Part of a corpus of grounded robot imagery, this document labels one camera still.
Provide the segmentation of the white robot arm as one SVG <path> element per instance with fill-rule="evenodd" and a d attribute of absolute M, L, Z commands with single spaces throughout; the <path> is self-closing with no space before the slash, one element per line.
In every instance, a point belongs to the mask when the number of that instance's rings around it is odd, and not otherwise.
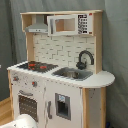
<path fill-rule="evenodd" d="M 36 121 L 28 114 L 21 114 L 15 120 L 1 125 L 0 128 L 38 128 Z"/>

